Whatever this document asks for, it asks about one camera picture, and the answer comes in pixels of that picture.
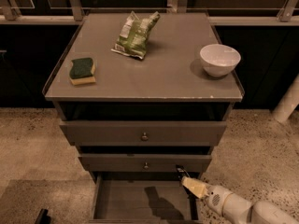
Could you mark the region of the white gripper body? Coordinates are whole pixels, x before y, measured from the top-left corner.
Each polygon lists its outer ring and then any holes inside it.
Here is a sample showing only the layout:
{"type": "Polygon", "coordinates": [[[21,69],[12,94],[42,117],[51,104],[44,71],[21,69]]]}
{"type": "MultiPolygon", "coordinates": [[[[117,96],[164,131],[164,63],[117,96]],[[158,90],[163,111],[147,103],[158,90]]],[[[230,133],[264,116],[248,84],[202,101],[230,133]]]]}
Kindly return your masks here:
{"type": "Polygon", "coordinates": [[[225,200],[232,192],[223,186],[209,186],[207,194],[208,196],[205,197],[206,205],[219,216],[222,216],[225,200]]]}

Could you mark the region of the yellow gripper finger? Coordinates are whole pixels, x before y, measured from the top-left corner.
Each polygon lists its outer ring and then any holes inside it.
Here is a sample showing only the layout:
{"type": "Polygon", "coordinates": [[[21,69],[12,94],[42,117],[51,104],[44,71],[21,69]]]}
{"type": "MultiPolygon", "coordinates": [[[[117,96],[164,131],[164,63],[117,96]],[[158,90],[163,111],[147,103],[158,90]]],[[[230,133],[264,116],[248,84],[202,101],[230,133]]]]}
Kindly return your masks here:
{"type": "Polygon", "coordinates": [[[184,176],[181,181],[182,185],[197,198],[202,199],[208,195],[206,183],[199,179],[184,176]]]}

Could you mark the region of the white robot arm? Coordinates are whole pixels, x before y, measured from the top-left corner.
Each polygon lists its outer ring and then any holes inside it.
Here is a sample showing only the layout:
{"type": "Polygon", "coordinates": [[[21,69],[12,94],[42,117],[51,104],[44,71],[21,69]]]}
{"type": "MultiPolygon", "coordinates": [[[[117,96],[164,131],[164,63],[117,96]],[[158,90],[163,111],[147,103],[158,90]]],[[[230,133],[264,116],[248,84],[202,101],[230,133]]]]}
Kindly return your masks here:
{"type": "Polygon", "coordinates": [[[298,115],[283,108],[296,93],[289,89],[272,112],[228,110],[228,129],[200,178],[209,189],[204,224],[298,224],[298,115]]]}

